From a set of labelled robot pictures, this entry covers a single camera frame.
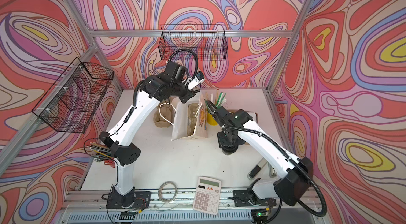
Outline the black white paper coffee cup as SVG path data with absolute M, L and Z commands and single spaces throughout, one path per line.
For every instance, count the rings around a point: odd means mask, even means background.
M 221 150 L 225 155 L 231 155 L 238 150 L 238 146 L 233 146 L 233 147 L 226 146 L 224 148 L 221 148 Z

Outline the single pulp cup carrier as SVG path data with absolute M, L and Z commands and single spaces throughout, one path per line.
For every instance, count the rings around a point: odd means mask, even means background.
M 193 136 L 197 125 L 197 114 L 199 111 L 199 104 L 198 103 L 189 104 L 187 111 L 188 111 L 187 136 Z

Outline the white paper takeout bag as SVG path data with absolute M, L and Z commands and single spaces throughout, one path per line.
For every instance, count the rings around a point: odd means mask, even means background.
M 174 99 L 170 103 L 162 102 L 157 107 L 158 118 L 172 128 L 172 141 L 208 137 L 204 101 L 202 93 L 197 93 L 184 104 Z

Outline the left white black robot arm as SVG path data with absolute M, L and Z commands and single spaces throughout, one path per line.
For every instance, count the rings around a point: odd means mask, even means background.
M 116 162 L 116 184 L 108 195 L 108 209 L 135 207 L 133 166 L 141 150 L 133 144 L 133 138 L 162 101 L 177 97 L 184 104 L 195 96 L 195 87 L 204 81 L 204 74 L 196 71 L 184 79 L 186 72 L 184 66 L 168 62 L 164 72 L 140 81 L 133 93 L 132 104 L 123 117 L 108 132 L 100 133 L 99 139 L 111 150 Z

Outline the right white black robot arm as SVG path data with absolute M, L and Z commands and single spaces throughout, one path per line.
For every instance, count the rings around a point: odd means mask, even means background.
M 217 139 L 223 153 L 233 154 L 240 145 L 247 143 L 262 155 L 278 177 L 277 181 L 256 179 L 243 196 L 233 196 L 235 203 L 260 206 L 266 202 L 269 207 L 277 206 L 277 211 L 265 220 L 266 223 L 278 215 L 283 204 L 292 207 L 299 204 L 316 217 L 324 217 L 327 214 L 327 203 L 321 189 L 313 180 L 314 167 L 309 158 L 299 158 L 283 148 L 266 134 L 246 111 L 239 109 L 231 113 L 224 107 L 216 107 L 211 101 L 206 104 L 212 118 L 221 127 Z M 314 188 L 319 197 L 319 211 L 301 201 L 301 197 L 310 187 Z

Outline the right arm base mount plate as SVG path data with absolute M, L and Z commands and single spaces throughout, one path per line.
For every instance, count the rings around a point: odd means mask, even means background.
M 234 190 L 233 196 L 228 199 L 234 201 L 236 207 L 269 207 L 273 208 L 277 205 L 276 199 L 265 198 L 260 199 L 255 195 L 253 186 L 256 185 L 261 178 L 255 179 L 248 188 L 242 190 Z

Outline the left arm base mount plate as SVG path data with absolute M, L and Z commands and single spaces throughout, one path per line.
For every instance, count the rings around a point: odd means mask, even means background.
M 121 195 L 115 190 L 109 193 L 107 209 L 145 209 L 149 208 L 152 192 L 150 191 L 130 191 L 126 195 Z

